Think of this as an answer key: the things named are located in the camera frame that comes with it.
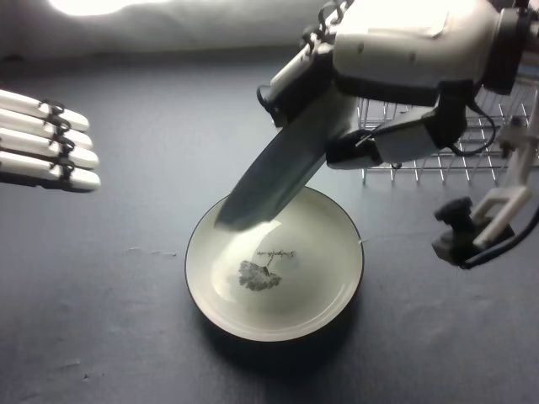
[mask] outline bright light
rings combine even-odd
[[[165,3],[168,0],[49,0],[58,10],[69,15],[102,15],[120,11],[133,4]]]

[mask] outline plate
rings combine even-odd
[[[330,323],[363,274],[360,235],[329,197],[304,188],[271,221],[233,232],[214,224],[225,199],[189,241],[185,278],[200,311],[240,338],[279,342]]]

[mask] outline metal grid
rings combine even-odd
[[[489,114],[499,128],[510,116],[519,116],[528,123],[528,118],[533,104],[533,88],[516,86],[510,96],[503,97],[494,93],[481,90],[476,97],[478,105]],[[401,104],[388,104],[360,99],[358,105],[359,127],[374,129],[378,125],[392,120],[397,114],[406,112],[410,106]],[[467,111],[468,129],[461,137],[458,146],[461,150],[473,150],[478,148],[490,137],[491,127],[484,117],[472,111]],[[449,149],[443,149],[435,155],[421,160],[404,163],[399,169],[389,164],[361,170],[363,183],[372,173],[385,174],[391,181],[397,176],[412,173],[419,182],[426,173],[434,173],[440,176],[442,183],[454,175],[466,176],[471,183],[476,173],[488,172],[493,181],[498,184],[507,168],[508,159],[502,158],[502,151],[495,142],[487,151],[483,151],[475,157],[457,157]],[[534,163],[534,168],[539,168],[539,158]]]

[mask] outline gray table surface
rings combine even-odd
[[[472,272],[430,247],[442,230],[432,212],[479,200],[488,174],[472,187],[463,175],[363,186],[359,173],[323,168],[310,185],[366,239],[345,316],[328,335],[269,351],[200,317],[184,281],[189,236],[275,133],[253,90],[289,56],[0,67],[0,88],[89,117],[103,179],[84,195],[0,185],[2,404],[539,402],[539,233]]]

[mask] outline black knob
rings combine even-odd
[[[435,212],[435,218],[451,226],[454,231],[474,231],[470,214],[472,213],[472,200],[468,197],[454,199]]]

